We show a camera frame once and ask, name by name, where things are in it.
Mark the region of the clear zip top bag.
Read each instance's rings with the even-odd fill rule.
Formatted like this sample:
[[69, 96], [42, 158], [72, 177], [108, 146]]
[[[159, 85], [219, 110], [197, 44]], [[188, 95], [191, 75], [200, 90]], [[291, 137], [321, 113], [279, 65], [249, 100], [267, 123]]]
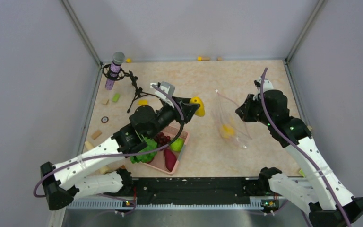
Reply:
[[247, 149], [251, 140], [246, 124], [235, 113], [239, 105], [229, 97], [225, 96], [219, 90], [215, 90], [216, 101], [212, 109], [212, 116], [215, 122], [216, 129], [219, 133], [219, 128], [222, 124], [229, 124], [235, 129], [235, 136], [231, 139], [223, 139], [236, 148]]

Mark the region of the yellow lemon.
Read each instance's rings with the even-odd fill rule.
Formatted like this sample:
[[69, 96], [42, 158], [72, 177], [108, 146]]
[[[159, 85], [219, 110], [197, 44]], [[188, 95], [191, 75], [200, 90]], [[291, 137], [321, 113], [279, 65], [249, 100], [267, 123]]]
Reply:
[[219, 133], [223, 139], [231, 139], [235, 136], [235, 129], [229, 124], [222, 124]]

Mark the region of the green lettuce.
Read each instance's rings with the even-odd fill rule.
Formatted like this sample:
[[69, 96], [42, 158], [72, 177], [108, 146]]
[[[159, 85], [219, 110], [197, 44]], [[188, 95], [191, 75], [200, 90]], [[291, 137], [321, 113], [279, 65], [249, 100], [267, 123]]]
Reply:
[[139, 153], [142, 155], [131, 156], [131, 163], [150, 163], [157, 154], [157, 151], [152, 152], [157, 148], [157, 142], [154, 139], [148, 139], [144, 137], [144, 141], [147, 143], [147, 147], [142, 149]]

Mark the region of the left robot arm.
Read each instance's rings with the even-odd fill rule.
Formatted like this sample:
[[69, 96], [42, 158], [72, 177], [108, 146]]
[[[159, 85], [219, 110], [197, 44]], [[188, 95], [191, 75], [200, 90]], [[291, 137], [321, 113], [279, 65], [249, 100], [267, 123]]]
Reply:
[[183, 127], [194, 115], [205, 114], [204, 104], [198, 97], [173, 97], [170, 103], [163, 101], [162, 105], [159, 110], [149, 105], [138, 107], [130, 115], [129, 124], [86, 153], [57, 164], [42, 164], [40, 184], [49, 210], [62, 209], [75, 199], [94, 194], [130, 194], [133, 180], [126, 170], [101, 176], [91, 176], [91, 173], [107, 164], [136, 154], [143, 155], [148, 147], [147, 140], [153, 139], [172, 122]]

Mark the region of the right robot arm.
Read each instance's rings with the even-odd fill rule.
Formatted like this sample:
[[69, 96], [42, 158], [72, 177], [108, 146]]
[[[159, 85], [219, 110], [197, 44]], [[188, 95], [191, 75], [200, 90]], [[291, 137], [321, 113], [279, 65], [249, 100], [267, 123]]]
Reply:
[[337, 178], [321, 155], [306, 124], [290, 115], [287, 97], [280, 90], [248, 94], [236, 109], [244, 122], [260, 122], [297, 162], [310, 188], [305, 188], [276, 167], [263, 168], [258, 188], [264, 195], [282, 195], [308, 216], [314, 227], [350, 227], [363, 214], [363, 197], [355, 197]]

